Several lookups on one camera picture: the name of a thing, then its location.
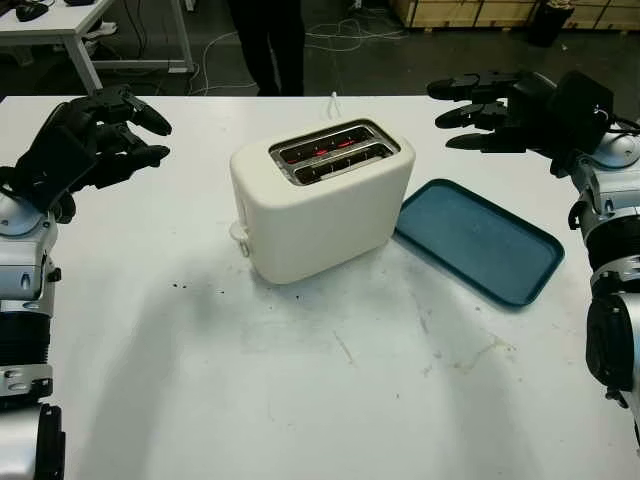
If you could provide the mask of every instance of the black pants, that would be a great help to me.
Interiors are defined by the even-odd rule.
[[[304,23],[301,0],[228,0],[258,95],[304,95]],[[269,44],[275,53],[282,88],[275,79]]]

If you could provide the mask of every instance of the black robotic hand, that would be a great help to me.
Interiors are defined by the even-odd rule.
[[[128,86],[58,105],[16,166],[0,169],[3,192],[69,223],[75,214],[72,193],[87,185],[103,188],[125,181],[136,170],[158,167],[169,154],[167,147],[148,146],[127,122],[158,135],[171,133],[162,115]]]
[[[571,174],[580,153],[591,154],[615,121],[613,93],[580,72],[558,85],[534,72],[474,73],[432,82],[427,93],[439,100],[471,104],[436,119],[439,128],[474,125],[489,134],[454,137],[448,147],[486,153],[533,150],[551,158],[551,173]],[[506,98],[507,104],[499,99]]]

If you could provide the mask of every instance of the desk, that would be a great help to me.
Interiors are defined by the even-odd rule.
[[[0,45],[64,44],[83,85],[88,92],[102,88],[96,68],[168,68],[192,71],[193,60],[187,38],[180,0],[170,0],[176,19],[182,60],[117,60],[92,62],[84,48],[82,35],[102,16],[115,0],[96,0],[92,5],[70,7],[57,0],[49,11],[30,22],[20,22],[14,12],[0,17]]]
[[[8,98],[12,163],[52,97]],[[327,99],[149,98],[161,168],[76,195],[51,363],[67,478],[637,478],[632,417],[584,362],[586,252],[568,180],[534,154],[444,148],[423,97],[340,98],[417,152],[407,195],[450,178],[555,235],[566,258],[507,311],[395,240],[307,280],[261,280],[228,234],[231,153],[324,118]]]

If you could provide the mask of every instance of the wooden crate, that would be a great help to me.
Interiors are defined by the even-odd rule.
[[[534,8],[533,3],[523,2],[485,2],[481,9],[476,27],[521,27],[527,24]]]
[[[526,26],[536,8],[532,0],[390,0],[390,3],[405,26],[428,29]],[[575,10],[564,28],[640,30],[640,0],[576,0]]]
[[[597,30],[640,30],[640,8],[607,7]]]
[[[611,0],[611,3],[609,4],[609,6],[640,8],[640,0]]]
[[[564,28],[593,28],[604,7],[577,5],[564,23]]]
[[[420,2],[414,27],[472,27],[480,8],[478,2]]]
[[[405,27],[412,26],[415,2],[410,2],[409,0],[389,0],[389,5],[391,5],[391,9],[396,13]]]

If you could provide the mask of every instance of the desk leg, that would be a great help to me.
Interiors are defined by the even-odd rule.
[[[79,36],[66,36],[64,37],[64,46],[67,48],[69,57],[71,57],[71,61],[75,65],[87,92],[93,93],[94,90],[102,88],[102,82],[100,82],[98,73],[93,67],[93,63],[91,63],[87,49],[84,48],[82,38]]]
[[[184,24],[184,15],[182,14],[182,5],[180,0],[171,0],[173,8],[173,16],[176,19],[176,30],[178,33],[178,41],[182,50],[182,58],[189,72],[193,72],[193,57],[191,56],[191,45],[189,44],[189,36],[187,35],[187,27]]]

